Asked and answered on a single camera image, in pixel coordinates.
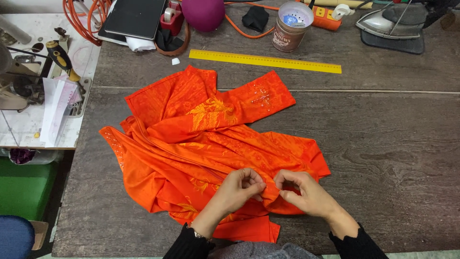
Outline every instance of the orange fabric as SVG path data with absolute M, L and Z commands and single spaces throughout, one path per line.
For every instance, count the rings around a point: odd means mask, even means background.
M 228 173 L 253 168 L 267 183 L 264 201 L 250 199 L 214 237 L 276 242 L 280 226 L 268 213 L 302 213 L 279 197 L 276 173 L 306 171 L 318 181 L 330 171 L 313 139 L 244 125 L 295 104 L 274 71 L 224 93 L 216 82 L 215 71 L 189 66 L 125 98 L 133 116 L 121 122 L 124 133 L 108 126 L 100 134 L 117 156 L 128 194 L 181 224 L 195 218 Z

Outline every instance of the wooden table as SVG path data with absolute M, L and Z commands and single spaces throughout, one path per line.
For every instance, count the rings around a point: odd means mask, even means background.
M 241 24 L 247 9 L 231 5 L 227 13 Z M 272 25 L 276 13 L 269 13 Z M 193 31 L 189 49 L 342 65 L 340 75 L 275 69 L 297 104 L 251 127 L 315 139 L 332 172 L 320 184 L 385 252 L 460 249 L 460 34 L 435 23 L 425 30 L 423 55 L 399 53 L 362 44 L 354 26 L 359 15 L 345 17 L 337 32 L 311 28 L 292 53 L 276 50 L 270 36 L 245 38 L 227 21 L 212 33 Z M 177 237 L 181 226 L 167 213 L 147 213 L 126 194 L 115 155 L 98 130 L 131 114 L 123 97 L 188 65 L 216 70 L 220 90 L 271 70 L 189 59 L 188 52 L 179 59 L 172 66 L 156 52 L 103 44 L 53 256 L 162 256 Z M 281 225 L 279 243 L 336 253 L 322 220 L 271 220 Z

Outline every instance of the black sleeve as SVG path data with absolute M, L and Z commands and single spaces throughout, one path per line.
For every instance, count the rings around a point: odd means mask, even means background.
M 195 231 L 192 228 L 188 229 L 185 223 L 179 237 L 163 259 L 206 259 L 214 247 L 215 245 L 206 238 L 196 238 Z
M 364 231 L 359 224 L 358 236 L 345 236 L 343 240 L 329 233 L 329 238 L 334 242 L 341 259 L 388 259 L 372 238 Z

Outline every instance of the tin can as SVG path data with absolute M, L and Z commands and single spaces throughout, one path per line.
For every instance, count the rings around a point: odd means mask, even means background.
M 304 26 L 293 27 L 286 24 L 283 19 L 289 16 L 295 22 L 301 22 Z M 283 52 L 296 50 L 307 32 L 308 26 L 313 22 L 313 12 L 307 5 L 300 2 L 288 2 L 283 4 L 278 11 L 275 29 L 271 43 L 275 48 Z

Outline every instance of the woman's right hand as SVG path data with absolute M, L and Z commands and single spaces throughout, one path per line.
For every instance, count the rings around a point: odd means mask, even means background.
M 284 200 L 311 216 L 322 217 L 332 234 L 340 239 L 358 236 L 358 223 L 307 172 L 281 169 L 273 178 Z M 283 184 L 295 184 L 301 195 L 283 190 Z
M 311 216 L 328 221 L 341 208 L 340 205 L 307 172 L 281 169 L 273 179 L 283 199 Z M 295 184 L 301 195 L 283 190 L 283 184 Z

